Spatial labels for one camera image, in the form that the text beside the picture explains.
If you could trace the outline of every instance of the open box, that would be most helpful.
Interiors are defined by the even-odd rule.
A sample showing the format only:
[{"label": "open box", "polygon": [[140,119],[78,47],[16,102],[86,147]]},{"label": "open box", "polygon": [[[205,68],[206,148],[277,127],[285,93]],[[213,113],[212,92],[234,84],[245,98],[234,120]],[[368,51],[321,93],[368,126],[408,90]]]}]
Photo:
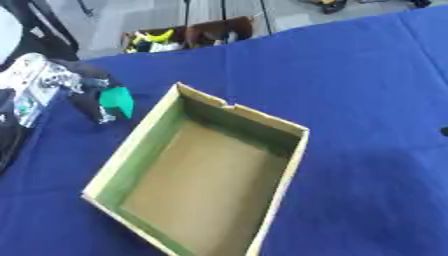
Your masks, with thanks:
[{"label": "open box", "polygon": [[178,83],[83,197],[168,255],[258,255],[308,135]]}]

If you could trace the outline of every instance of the tripod leg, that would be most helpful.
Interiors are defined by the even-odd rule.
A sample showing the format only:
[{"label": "tripod leg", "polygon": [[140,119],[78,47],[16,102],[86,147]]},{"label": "tripod leg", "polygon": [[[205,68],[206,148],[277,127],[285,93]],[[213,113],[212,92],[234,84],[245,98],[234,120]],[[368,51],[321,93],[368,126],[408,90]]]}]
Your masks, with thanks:
[{"label": "tripod leg", "polygon": [[84,0],[77,0],[77,1],[79,6],[81,7],[82,12],[84,12],[84,14],[87,15],[87,17],[92,17],[93,9],[87,8],[86,4],[84,3]]}]

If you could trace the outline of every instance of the blue tablecloth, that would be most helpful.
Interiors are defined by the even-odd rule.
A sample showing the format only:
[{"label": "blue tablecloth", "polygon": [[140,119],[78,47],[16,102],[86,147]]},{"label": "blue tablecloth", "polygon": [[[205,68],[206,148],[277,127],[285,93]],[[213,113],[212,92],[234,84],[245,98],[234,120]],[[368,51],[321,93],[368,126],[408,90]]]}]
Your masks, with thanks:
[{"label": "blue tablecloth", "polygon": [[438,7],[93,60],[129,87],[135,117],[97,126],[52,105],[0,178],[0,254],[161,255],[79,195],[182,81],[311,129],[263,255],[448,255],[447,26]]}]

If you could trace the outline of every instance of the white object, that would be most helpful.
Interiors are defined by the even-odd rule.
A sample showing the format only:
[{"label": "white object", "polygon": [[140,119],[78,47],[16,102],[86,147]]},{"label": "white object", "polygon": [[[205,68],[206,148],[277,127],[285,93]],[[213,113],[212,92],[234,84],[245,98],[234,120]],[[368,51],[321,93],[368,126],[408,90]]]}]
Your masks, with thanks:
[{"label": "white object", "polygon": [[0,73],[0,89],[14,89],[14,112],[19,123],[31,127],[43,109],[56,95],[59,87],[44,87],[43,78],[54,73],[54,65],[38,53],[18,58]]},{"label": "white object", "polygon": [[0,40],[0,64],[3,64],[19,45],[22,39],[23,26],[14,15],[1,6],[0,34],[2,35]]},{"label": "white object", "polygon": [[179,43],[159,44],[153,42],[150,52],[169,52],[179,49],[181,49],[181,45]]}]

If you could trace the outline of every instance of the floor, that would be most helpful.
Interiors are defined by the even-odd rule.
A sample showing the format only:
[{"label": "floor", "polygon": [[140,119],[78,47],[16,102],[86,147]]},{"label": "floor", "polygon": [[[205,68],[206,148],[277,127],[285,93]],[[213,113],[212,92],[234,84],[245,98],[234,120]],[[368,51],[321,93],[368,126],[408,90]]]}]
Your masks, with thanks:
[{"label": "floor", "polygon": [[[94,9],[95,14],[91,18],[81,12],[77,1],[47,1],[79,40],[79,55],[83,59],[121,52],[120,36],[125,31],[181,25],[185,18],[184,0],[84,0],[88,7]],[[273,32],[410,8],[404,0],[368,4],[349,0],[341,12],[324,15],[317,6],[300,0],[264,1]],[[433,2],[433,5],[448,4],[448,0]],[[226,7],[228,17],[255,16],[255,37],[268,35],[260,0],[226,0]],[[191,0],[190,23],[221,18],[221,0]]]}]

